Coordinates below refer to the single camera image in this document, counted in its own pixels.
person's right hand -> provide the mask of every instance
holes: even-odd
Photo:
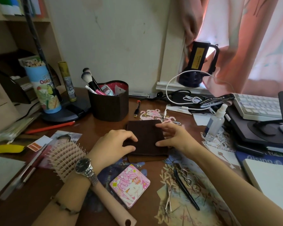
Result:
[[[156,142],[156,146],[172,146],[181,151],[189,159],[194,158],[195,152],[202,146],[181,126],[174,123],[156,124],[156,127],[162,128],[164,136],[167,138]]]

black cord bracelet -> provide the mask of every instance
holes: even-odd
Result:
[[[54,203],[56,203],[59,207],[60,207],[60,210],[66,210],[69,212],[70,215],[76,215],[78,213],[80,213],[81,211],[74,211],[74,210],[70,210],[68,209],[65,205],[61,204],[57,199],[56,197],[52,196],[50,198],[50,200],[52,200]]]

silver watch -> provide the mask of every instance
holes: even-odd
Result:
[[[75,165],[75,171],[77,174],[89,178],[93,186],[95,186],[98,182],[97,175],[94,173],[93,167],[91,166],[91,160],[88,158],[79,159]]]

keyboard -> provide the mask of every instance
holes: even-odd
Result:
[[[234,105],[243,119],[273,121],[282,119],[278,98],[234,94]]]

white cable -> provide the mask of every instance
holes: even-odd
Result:
[[[177,102],[173,102],[173,101],[169,98],[169,96],[168,96],[168,92],[167,92],[167,91],[168,91],[168,85],[170,84],[170,82],[171,82],[174,78],[177,78],[178,76],[180,76],[181,74],[184,74],[184,73],[186,73],[186,72],[193,72],[193,71],[194,71],[194,72],[202,72],[202,73],[205,73],[205,74],[207,74],[207,75],[209,75],[209,76],[211,76],[211,77],[213,77],[213,78],[216,78],[215,76],[213,76],[213,75],[211,75],[211,74],[209,74],[209,73],[207,73],[207,72],[205,72],[205,71],[202,71],[202,70],[186,70],[186,71],[183,71],[183,72],[179,73],[179,74],[176,75],[175,77],[171,78],[171,80],[170,80],[170,81],[168,82],[168,84],[166,85],[166,97],[168,98],[168,100],[169,100],[170,102],[172,102],[172,103],[174,103],[174,104],[176,104],[176,105],[187,105],[187,104],[197,104],[198,102],[202,101],[199,97],[185,96],[183,99],[184,99],[185,101],[190,101],[190,102],[177,103]],[[223,81],[223,80],[219,80],[219,81],[229,84],[229,85],[232,87],[233,92],[235,92],[233,86],[232,86],[230,83],[228,83],[228,82],[226,82],[226,81]],[[181,106],[181,107],[179,107],[179,106],[172,106],[172,107],[169,107],[169,108],[181,108],[181,109],[186,109],[186,110],[206,110],[206,109],[209,109],[211,113],[215,113],[215,112],[212,110],[211,107],[208,107],[208,108],[188,108],[188,107],[186,107],[186,106]],[[164,118],[166,117],[166,110],[167,110],[167,109],[168,109],[168,108],[166,108],[165,111],[164,111]]]

